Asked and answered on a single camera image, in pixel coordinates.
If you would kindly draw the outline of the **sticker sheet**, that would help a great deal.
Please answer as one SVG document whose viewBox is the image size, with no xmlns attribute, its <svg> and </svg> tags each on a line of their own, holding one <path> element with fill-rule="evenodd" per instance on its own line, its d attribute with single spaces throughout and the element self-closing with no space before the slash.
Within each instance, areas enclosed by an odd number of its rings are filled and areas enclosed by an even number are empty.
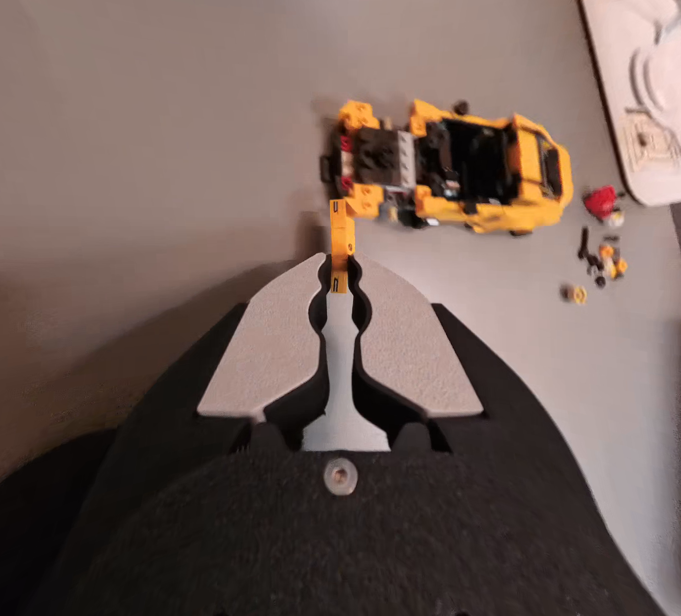
<svg viewBox="0 0 681 616">
<path fill-rule="evenodd" d="M 642 111 L 626 111 L 621 121 L 626 168 L 641 172 L 677 172 L 680 147 L 675 135 Z"/>
</svg>

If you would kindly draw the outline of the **yellow lego car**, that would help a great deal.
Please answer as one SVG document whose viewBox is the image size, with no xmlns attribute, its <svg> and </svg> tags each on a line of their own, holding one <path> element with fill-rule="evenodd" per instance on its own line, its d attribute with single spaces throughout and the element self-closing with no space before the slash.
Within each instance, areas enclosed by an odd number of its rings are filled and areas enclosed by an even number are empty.
<svg viewBox="0 0 681 616">
<path fill-rule="evenodd" d="M 329 123 L 319 175 L 357 218 L 515 237 L 557 224 L 574 194 L 569 154 L 543 126 L 485 119 L 465 100 L 450 110 L 413 100 L 403 127 L 347 101 Z"/>
</svg>

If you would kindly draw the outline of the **pile of small lego pieces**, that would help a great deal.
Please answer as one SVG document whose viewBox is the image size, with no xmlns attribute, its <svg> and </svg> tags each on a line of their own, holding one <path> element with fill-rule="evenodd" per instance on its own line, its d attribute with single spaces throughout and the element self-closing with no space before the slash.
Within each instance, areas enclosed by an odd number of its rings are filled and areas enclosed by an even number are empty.
<svg viewBox="0 0 681 616">
<path fill-rule="evenodd" d="M 603 289 L 610 281 L 624 278 L 628 263 L 622 257 L 618 242 L 605 238 L 599 245 L 597 252 L 586 253 L 588 274 L 594 276 L 594 284 Z"/>
</svg>

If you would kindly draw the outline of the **yellow lego side panel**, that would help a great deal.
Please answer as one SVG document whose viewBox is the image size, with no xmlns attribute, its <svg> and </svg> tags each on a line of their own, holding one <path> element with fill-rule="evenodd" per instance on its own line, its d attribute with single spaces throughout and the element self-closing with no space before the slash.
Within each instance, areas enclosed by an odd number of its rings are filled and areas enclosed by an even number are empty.
<svg viewBox="0 0 681 616">
<path fill-rule="evenodd" d="M 330 291 L 348 290 L 349 260 L 355 253 L 355 223 L 345 199 L 331 200 L 330 206 Z"/>
</svg>

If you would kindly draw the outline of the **red lego minifigure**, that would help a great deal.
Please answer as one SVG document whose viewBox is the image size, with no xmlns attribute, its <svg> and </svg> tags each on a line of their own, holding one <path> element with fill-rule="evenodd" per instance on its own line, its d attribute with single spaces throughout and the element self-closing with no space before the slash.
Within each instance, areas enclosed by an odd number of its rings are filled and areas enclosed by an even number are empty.
<svg viewBox="0 0 681 616">
<path fill-rule="evenodd" d="M 620 205 L 624 198 L 625 192 L 607 185 L 587 191 L 582 197 L 582 202 L 588 214 L 600 224 L 620 228 L 625 221 L 625 212 Z"/>
</svg>

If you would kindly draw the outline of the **white book stand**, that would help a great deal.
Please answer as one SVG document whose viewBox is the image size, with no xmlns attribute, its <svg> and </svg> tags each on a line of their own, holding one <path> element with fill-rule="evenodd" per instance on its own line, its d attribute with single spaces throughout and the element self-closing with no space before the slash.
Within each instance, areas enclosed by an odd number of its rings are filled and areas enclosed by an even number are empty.
<svg viewBox="0 0 681 616">
<path fill-rule="evenodd" d="M 580 0 L 625 186 L 647 207 L 680 202 L 677 172 L 631 173 L 621 138 L 626 111 L 642 111 L 680 147 L 680 0 Z"/>
</svg>

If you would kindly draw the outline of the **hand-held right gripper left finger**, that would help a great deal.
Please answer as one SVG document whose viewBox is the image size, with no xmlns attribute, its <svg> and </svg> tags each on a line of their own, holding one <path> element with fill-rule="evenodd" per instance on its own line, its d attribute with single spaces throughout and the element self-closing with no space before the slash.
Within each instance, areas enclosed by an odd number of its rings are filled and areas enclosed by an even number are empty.
<svg viewBox="0 0 681 616">
<path fill-rule="evenodd" d="M 326 410 L 329 256 L 317 253 L 257 291 L 198 404 L 205 418 L 275 425 L 289 447 Z"/>
</svg>

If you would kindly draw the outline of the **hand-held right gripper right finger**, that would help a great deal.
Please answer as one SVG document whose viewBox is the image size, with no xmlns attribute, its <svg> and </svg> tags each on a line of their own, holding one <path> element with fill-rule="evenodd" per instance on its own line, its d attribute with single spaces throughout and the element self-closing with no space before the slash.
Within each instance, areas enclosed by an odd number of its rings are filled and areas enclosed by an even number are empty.
<svg viewBox="0 0 681 616">
<path fill-rule="evenodd" d="M 421 424 L 444 447 L 438 422 L 480 418 L 484 408 L 436 311 L 403 277 L 363 254 L 349 262 L 357 328 L 354 407 L 393 447 L 408 424 Z"/>
</svg>

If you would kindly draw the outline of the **person's dark clothing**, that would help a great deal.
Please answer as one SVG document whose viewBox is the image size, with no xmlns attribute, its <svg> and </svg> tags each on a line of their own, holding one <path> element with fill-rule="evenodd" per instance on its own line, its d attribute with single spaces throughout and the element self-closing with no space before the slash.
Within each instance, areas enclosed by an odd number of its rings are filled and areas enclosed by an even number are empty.
<svg viewBox="0 0 681 616">
<path fill-rule="evenodd" d="M 117 429 L 87 433 L 1 481 L 1 614 L 20 615 L 54 564 Z"/>
</svg>

